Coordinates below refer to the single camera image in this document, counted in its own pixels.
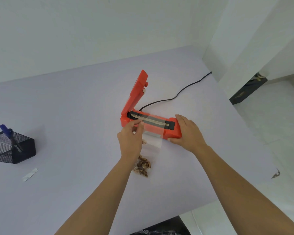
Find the black cable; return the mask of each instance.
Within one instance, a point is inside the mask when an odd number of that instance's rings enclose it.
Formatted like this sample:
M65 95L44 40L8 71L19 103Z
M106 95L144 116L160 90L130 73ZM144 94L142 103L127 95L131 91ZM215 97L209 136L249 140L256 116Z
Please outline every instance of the black cable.
M204 79L205 77L207 77L207 76L210 75L210 74L212 74L212 72L208 73L208 74L207 74L206 76L204 76L202 79ZM144 109L145 107L150 106L150 105L152 105L152 104L154 104L154 103L164 102L164 101L169 101L169 100L173 100L173 99L175 99L175 98L181 93L181 91L183 91L185 88L187 88L187 87L189 87L189 86L191 86L191 85L194 85L194 84L200 82L202 79L200 79L199 81L194 82L194 83L192 83L192 84L190 84L190 85L184 87L182 90L180 90L180 92L179 92L175 97L173 97L173 98L171 98L171 99L167 99L167 100L160 100L160 101L157 101L157 102L152 102L152 103L150 103L150 104L148 104L148 105L143 106L139 111L142 111L142 109Z

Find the tiled floor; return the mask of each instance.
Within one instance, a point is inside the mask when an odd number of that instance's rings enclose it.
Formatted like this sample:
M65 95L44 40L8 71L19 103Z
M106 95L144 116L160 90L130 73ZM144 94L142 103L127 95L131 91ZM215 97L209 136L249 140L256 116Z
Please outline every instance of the tiled floor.
M264 85L235 109L255 137L269 147L281 175L257 188L294 221L294 87ZM219 201L193 210L203 235L236 234ZM192 235L200 234L191 212L181 215Z

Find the forearm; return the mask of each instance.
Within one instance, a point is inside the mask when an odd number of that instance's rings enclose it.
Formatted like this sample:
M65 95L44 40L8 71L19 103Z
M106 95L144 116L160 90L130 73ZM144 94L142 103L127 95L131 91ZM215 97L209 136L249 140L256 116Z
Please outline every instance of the forearm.
M211 147L198 150L195 156L239 235L294 234L293 221L224 162Z
M134 162L121 158L97 189L55 233L56 235L107 235Z

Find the white table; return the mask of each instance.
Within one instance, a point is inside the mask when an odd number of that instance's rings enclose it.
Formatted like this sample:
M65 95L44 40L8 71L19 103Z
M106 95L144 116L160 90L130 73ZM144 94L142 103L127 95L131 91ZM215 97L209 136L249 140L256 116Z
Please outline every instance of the white table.
M53 234L94 191L120 158L120 113L142 69L149 85L137 109L175 96L209 72L192 47L183 47L0 83L0 124L34 138L37 148L35 157L17 165L0 163L0 234ZM144 111L191 118L252 184L276 173L270 152L212 75ZM110 234L128 235L217 199L195 157L168 141L149 174L131 173Z

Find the mesh pen holder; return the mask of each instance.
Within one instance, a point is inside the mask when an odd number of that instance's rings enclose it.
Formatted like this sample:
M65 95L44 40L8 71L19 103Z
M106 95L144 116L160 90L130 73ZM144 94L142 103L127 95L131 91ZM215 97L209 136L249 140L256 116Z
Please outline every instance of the mesh pen holder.
M16 132L11 133L17 144L0 132L0 162L17 164L36 155L34 139Z

